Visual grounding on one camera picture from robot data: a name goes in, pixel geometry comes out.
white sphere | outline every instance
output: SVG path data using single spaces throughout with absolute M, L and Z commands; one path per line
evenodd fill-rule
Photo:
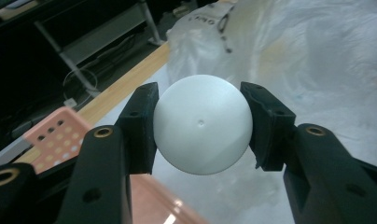
M 237 162 L 252 136 L 252 114 L 228 81 L 197 75 L 180 79 L 159 99 L 154 138 L 162 156 L 194 175 L 221 172 Z

white plastic bag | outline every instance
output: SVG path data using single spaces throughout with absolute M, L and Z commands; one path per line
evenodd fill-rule
M 192 11 L 168 33 L 168 74 L 264 86 L 351 154 L 377 165 L 377 0 L 239 0 Z

metal leg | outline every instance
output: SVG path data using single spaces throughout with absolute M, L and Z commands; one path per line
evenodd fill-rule
M 150 27 L 151 33 L 153 34 L 153 37 L 148 39 L 148 42 L 153 45 L 161 46 L 162 44 L 165 43 L 165 41 L 161 40 L 160 38 L 159 30 L 157 29 L 157 26 L 153 21 L 153 17 L 151 16 L 150 10 L 148 9 L 146 0 L 140 0 L 138 2 L 139 2 L 139 7 L 142 10 L 142 13 L 146 19 L 146 23 L 148 27 Z
M 48 42 L 52 45 L 52 47 L 55 49 L 55 51 L 60 55 L 60 57 L 63 59 L 63 61 L 67 64 L 67 66 L 72 69 L 72 71 L 75 73 L 75 76 L 80 80 L 80 82 L 84 85 L 86 88 L 86 92 L 95 98 L 100 94 L 100 92 L 93 87 L 90 82 L 84 77 L 84 75 L 81 73 L 80 69 L 76 66 L 75 63 L 70 60 L 70 58 L 63 52 L 62 48 L 57 44 L 57 42 L 54 40 L 54 38 L 49 34 L 49 32 L 44 28 L 44 26 L 41 24 L 40 21 L 35 22 L 35 26 L 40 31 L 40 33 L 48 40 Z

white ball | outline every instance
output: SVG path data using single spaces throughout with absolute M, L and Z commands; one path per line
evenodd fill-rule
M 252 125 L 244 96 L 228 81 L 208 75 L 180 79 L 154 111 L 160 153 L 194 175 L 215 174 L 237 162 L 248 147 Z

perforated pink plastic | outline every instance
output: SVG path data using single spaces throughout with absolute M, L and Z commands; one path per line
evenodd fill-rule
M 61 107 L 37 123 L 23 137 L 40 150 L 32 165 L 39 174 L 78 155 L 91 125 L 70 107 Z

